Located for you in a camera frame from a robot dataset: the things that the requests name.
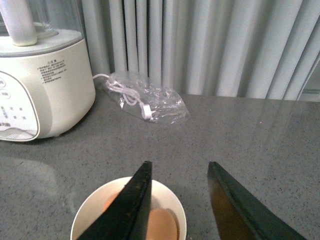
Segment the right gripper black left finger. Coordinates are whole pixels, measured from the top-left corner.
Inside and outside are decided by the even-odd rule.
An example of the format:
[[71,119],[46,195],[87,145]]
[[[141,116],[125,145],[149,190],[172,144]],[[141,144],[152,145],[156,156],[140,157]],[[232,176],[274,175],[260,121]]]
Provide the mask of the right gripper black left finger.
[[145,161],[80,240],[144,240],[152,199],[152,162]]

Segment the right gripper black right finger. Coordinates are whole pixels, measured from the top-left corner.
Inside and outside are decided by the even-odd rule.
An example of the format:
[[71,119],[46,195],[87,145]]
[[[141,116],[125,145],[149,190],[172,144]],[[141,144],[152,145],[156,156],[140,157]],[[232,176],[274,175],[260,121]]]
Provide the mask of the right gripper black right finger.
[[221,240],[304,240],[220,164],[208,164],[211,207]]

